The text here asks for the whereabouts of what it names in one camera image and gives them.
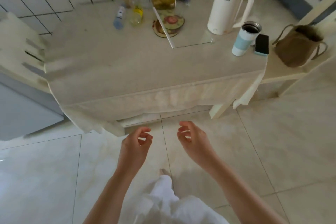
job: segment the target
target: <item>black smartphone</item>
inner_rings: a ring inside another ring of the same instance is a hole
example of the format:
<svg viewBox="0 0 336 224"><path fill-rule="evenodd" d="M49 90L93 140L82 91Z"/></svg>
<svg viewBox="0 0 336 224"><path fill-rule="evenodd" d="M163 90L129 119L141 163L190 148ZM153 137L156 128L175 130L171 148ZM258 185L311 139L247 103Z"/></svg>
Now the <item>black smartphone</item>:
<svg viewBox="0 0 336 224"><path fill-rule="evenodd" d="M258 35L255 39L254 53L262 56L267 56L270 53L269 41L270 40L267 35Z"/></svg>

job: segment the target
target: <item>floor tile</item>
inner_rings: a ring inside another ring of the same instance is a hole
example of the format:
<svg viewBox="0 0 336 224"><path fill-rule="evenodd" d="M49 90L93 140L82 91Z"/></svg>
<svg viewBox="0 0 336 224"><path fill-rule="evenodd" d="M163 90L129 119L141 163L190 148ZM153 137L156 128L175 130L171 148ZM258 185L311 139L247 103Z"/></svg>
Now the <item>floor tile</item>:
<svg viewBox="0 0 336 224"><path fill-rule="evenodd" d="M131 118L119 120L118 122L121 124L121 126L127 127L133 124L149 122L151 120L159 120L160 118L161 117L159 113L143 113Z"/></svg>
<svg viewBox="0 0 336 224"><path fill-rule="evenodd" d="M286 221L286 214L280 204L278 197L275 194L267 195L261 197L273 210L275 210L281 217L283 217ZM216 208L215 211L223 216L230 224L240 224L238 217L233 211L230 205L222 206Z"/></svg>
<svg viewBox="0 0 336 224"><path fill-rule="evenodd" d="M336 223L336 178L278 193L292 224Z"/></svg>
<svg viewBox="0 0 336 224"><path fill-rule="evenodd" d="M153 135L153 143L147 155L145 164L131 183L124 200L127 207L128 199L148 188L148 185L158 177L160 168L169 170L165 140L161 121L149 125ZM136 127L126 129L131 133ZM82 137L76 202L73 223L84 221L90 209L102 192L108 179L113 175L121 142L125 137L115 137L110 133L89 133Z"/></svg>
<svg viewBox="0 0 336 224"><path fill-rule="evenodd" d="M237 112L228 109L216 120L210 118L208 111L162 119L174 190L178 197L194 195L212 208L228 203L221 188L187 156L177 139L181 120L192 120L203 129L217 154L259 195L273 192Z"/></svg>
<svg viewBox="0 0 336 224"><path fill-rule="evenodd" d="M181 111L174 111L174 112L162 112L161 118L168 118L168 117L173 117L173 116L178 116L178 115L185 115L188 113L192 112L200 112L200 111L205 111L205 110L210 110L212 108L212 105L197 105L192 108L184 109Z"/></svg>
<svg viewBox="0 0 336 224"><path fill-rule="evenodd" d="M0 223L72 223L80 140L0 150Z"/></svg>
<svg viewBox="0 0 336 224"><path fill-rule="evenodd" d="M336 175L336 88L238 108L276 191Z"/></svg>
<svg viewBox="0 0 336 224"><path fill-rule="evenodd" d="M77 128L72 122L65 120L25 136L17 137L9 141L0 141L0 150L49 141L57 138L80 135L82 133L82 130Z"/></svg>

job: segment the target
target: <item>bag handle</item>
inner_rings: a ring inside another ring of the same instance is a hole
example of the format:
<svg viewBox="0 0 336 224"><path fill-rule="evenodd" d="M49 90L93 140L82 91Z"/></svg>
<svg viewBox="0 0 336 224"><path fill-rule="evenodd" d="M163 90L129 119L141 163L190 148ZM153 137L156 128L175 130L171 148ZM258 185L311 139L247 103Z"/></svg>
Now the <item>bag handle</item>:
<svg viewBox="0 0 336 224"><path fill-rule="evenodd" d="M280 37L282 36L282 34L283 34L283 32L285 31L285 29L287 29L289 26L292 26L292 27L295 27L294 26L294 24L289 24L289 25L287 25L282 31L281 31L281 33L280 33L280 36L278 36L278 38L272 43L272 45L274 45L274 44L276 44L276 43L278 43L280 40Z"/></svg>
<svg viewBox="0 0 336 224"><path fill-rule="evenodd" d="M328 49L328 45L325 42L321 42L320 44L324 44L325 45L325 49L323 52L319 53L320 51L320 45L317 46L317 50L316 50L316 54L315 56L311 59L312 61L315 60L317 57L320 57L322 54L324 54L326 52L326 50Z"/></svg>

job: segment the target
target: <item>blue bottle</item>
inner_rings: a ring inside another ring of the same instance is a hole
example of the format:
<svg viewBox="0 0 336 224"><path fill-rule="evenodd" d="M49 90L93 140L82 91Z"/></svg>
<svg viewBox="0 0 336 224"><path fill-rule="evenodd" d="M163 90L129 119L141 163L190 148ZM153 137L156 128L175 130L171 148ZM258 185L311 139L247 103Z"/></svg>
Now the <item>blue bottle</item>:
<svg viewBox="0 0 336 224"><path fill-rule="evenodd" d="M115 16L115 19L113 21L113 25L115 26L117 30L121 30L124 27L124 24L123 24L124 13L125 13L125 5L122 4L119 7L118 13Z"/></svg>

